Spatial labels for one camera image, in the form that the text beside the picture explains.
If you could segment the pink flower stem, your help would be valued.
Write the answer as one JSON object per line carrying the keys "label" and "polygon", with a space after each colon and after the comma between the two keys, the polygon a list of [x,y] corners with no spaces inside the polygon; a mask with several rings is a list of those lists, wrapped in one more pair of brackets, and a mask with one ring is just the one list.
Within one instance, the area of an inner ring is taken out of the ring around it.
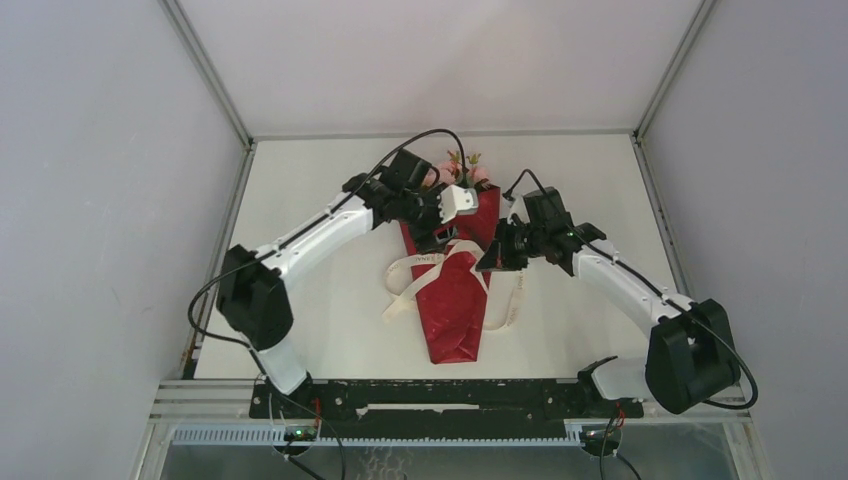
{"label": "pink flower stem", "polygon": [[466,181],[477,190],[487,190],[492,187],[488,169],[480,163],[481,155],[474,153],[466,157]]}
{"label": "pink flower stem", "polygon": [[475,154],[464,157],[465,166],[462,166],[458,151],[447,151],[448,159],[439,163],[434,170],[429,170],[423,180],[423,187],[433,187],[436,184],[460,184],[465,187],[472,186],[473,166],[477,161]]}

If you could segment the cream ribbon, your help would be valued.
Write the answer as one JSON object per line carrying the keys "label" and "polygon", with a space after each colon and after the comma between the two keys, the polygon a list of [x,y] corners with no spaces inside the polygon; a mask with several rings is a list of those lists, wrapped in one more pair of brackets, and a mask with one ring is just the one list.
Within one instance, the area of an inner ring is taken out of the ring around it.
{"label": "cream ribbon", "polygon": [[[478,244],[470,240],[452,240],[448,243],[447,253],[414,254],[393,262],[387,268],[383,277],[384,288],[391,297],[391,302],[381,315],[382,321],[389,324],[402,312],[418,312],[419,309],[415,301],[416,295],[440,277],[444,263],[448,259],[463,254],[479,261],[483,257],[483,250]],[[411,273],[413,267],[427,267],[427,271],[407,284],[403,284],[400,275],[405,271]],[[519,319],[525,293],[525,273],[519,271],[514,276],[503,319],[497,324],[490,324],[485,320],[483,330],[495,332],[514,325]]]}

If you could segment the red wrapping paper sheet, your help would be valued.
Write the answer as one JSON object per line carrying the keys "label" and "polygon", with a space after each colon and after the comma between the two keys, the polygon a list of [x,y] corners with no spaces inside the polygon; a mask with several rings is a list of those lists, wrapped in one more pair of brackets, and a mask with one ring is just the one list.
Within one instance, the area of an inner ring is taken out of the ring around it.
{"label": "red wrapping paper sheet", "polygon": [[474,362],[478,357],[491,275],[475,270],[472,252],[453,250],[465,245],[475,245],[482,251],[489,248],[499,220],[500,188],[483,188],[478,200],[475,213],[460,215],[441,229],[452,237],[435,251],[420,248],[415,233],[405,224],[400,226],[407,254],[444,256],[437,260],[438,276],[413,296],[433,364]]}

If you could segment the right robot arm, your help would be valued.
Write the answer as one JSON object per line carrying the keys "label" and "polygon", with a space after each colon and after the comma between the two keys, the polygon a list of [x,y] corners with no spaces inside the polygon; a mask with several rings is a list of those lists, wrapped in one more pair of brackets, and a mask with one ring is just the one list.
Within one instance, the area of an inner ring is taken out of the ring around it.
{"label": "right robot arm", "polygon": [[649,399],[681,414],[698,404],[716,406],[715,395],[749,375],[717,301],[697,302],[648,279],[602,230],[574,223],[553,187],[524,195],[523,204],[525,219],[512,214],[498,221],[477,271],[522,271],[542,258],[603,293],[647,339],[643,354],[613,355],[580,371],[584,412],[602,416],[617,400]]}

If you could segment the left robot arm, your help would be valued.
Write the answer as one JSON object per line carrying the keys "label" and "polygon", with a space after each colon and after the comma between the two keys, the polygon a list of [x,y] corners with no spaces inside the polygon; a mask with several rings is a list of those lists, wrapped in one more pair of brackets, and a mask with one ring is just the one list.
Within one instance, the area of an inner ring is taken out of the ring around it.
{"label": "left robot arm", "polygon": [[433,168],[400,149],[388,166],[350,178],[322,212],[296,230],[260,247],[236,245],[226,252],[215,307],[246,342],[275,388],[274,404],[286,415],[305,414],[313,401],[304,383],[310,375],[289,338],[290,288],[340,247],[384,223],[405,224],[428,246],[446,243],[442,228],[475,212],[479,202],[474,190],[456,184],[425,187]]}

